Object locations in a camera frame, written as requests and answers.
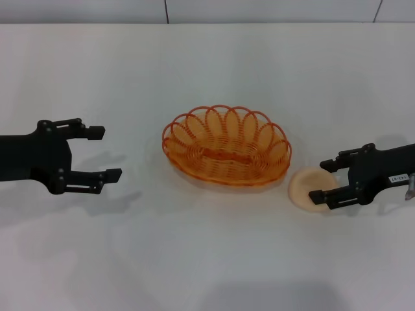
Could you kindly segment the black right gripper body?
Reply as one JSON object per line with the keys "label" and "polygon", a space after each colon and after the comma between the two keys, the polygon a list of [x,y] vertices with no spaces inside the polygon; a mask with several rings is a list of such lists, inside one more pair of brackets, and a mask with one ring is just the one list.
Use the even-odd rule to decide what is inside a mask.
{"label": "black right gripper body", "polygon": [[414,197],[414,145],[388,150],[376,147],[359,155],[348,171],[349,185],[360,185],[361,205],[372,203],[381,191],[407,185],[406,200]]}

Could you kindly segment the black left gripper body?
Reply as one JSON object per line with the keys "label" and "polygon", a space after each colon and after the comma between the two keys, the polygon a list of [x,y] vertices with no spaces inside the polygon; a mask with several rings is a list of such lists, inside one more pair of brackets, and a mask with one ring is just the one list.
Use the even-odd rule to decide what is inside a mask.
{"label": "black left gripper body", "polygon": [[67,140],[73,120],[40,120],[26,135],[1,136],[1,181],[34,180],[52,194],[65,192],[65,175],[71,171]]}

